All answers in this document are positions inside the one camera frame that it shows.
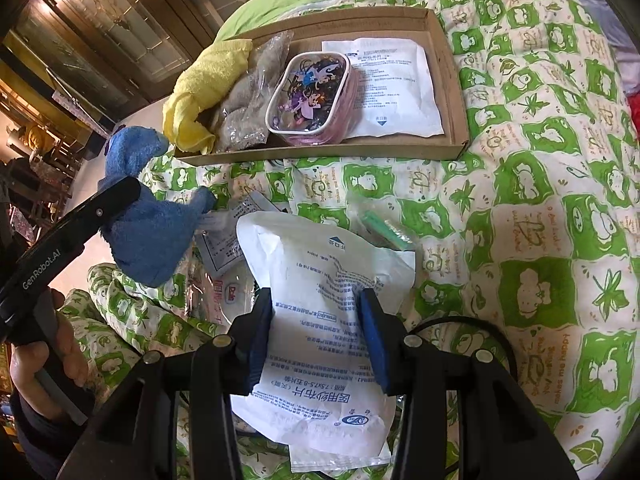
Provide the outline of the person left hand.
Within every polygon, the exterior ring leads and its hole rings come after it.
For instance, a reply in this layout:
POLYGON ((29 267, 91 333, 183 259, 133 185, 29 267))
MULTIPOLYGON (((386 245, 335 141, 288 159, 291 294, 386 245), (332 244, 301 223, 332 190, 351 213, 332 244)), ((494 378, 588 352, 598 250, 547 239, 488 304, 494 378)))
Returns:
MULTIPOLYGON (((58 317, 58 331, 55 336, 55 351, 60 356, 65 375, 78 387, 82 388, 88 379, 88 362, 82 354, 75 339, 70 321, 62 315, 60 309, 65 297, 62 292, 52 290, 52 300, 58 317)), ((44 390, 36 373, 46 364, 49 347, 43 341, 12 347, 10 375, 13 385, 22 399, 39 415, 46 419, 62 418, 64 410, 44 390)))

